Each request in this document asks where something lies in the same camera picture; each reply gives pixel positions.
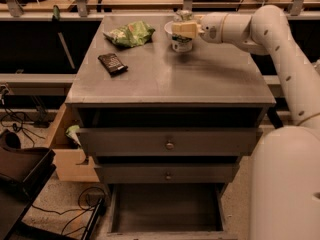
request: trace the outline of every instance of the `floor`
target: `floor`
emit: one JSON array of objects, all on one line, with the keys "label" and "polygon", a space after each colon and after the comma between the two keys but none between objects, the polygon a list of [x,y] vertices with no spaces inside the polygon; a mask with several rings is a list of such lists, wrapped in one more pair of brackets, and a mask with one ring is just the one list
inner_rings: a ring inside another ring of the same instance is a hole
[{"label": "floor", "polygon": [[[4,126],[0,126],[0,131],[5,128],[12,131],[12,122],[4,122]],[[41,146],[43,138],[46,137],[47,129],[35,128],[28,124],[25,124],[24,128],[26,129],[25,133],[33,139],[35,146]],[[20,137],[23,147],[32,147],[33,142],[22,131],[18,132],[18,136]],[[240,170],[234,181],[228,185],[221,200],[227,231],[228,233],[236,234],[239,240],[248,239],[251,159],[251,157],[244,157],[242,159]],[[88,189],[88,191],[85,192],[85,194],[90,191],[97,193],[97,191],[100,191],[100,188],[104,189],[104,186],[100,183],[63,182],[60,181],[54,173],[34,205],[45,210],[60,213],[70,209],[77,210],[58,215],[57,213],[45,212],[32,207],[25,216],[24,222],[58,234],[68,234],[74,231],[75,233],[69,236],[80,239],[81,232],[83,232],[82,227],[87,223],[90,212],[81,215],[83,210],[79,210],[78,200],[80,198],[80,202],[83,203],[85,196],[81,196],[81,193],[86,189]],[[91,239],[108,239],[106,236],[108,219],[109,213],[107,210],[106,215],[97,223]]]}]

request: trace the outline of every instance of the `green plastic item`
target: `green plastic item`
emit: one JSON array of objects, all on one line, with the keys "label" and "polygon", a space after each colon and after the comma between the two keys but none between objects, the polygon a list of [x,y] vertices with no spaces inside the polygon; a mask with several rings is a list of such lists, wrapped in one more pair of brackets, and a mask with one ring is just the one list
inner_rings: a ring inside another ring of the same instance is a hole
[{"label": "green plastic item", "polygon": [[132,48],[148,42],[154,31],[155,29],[144,21],[136,21],[103,34],[117,46]]}]

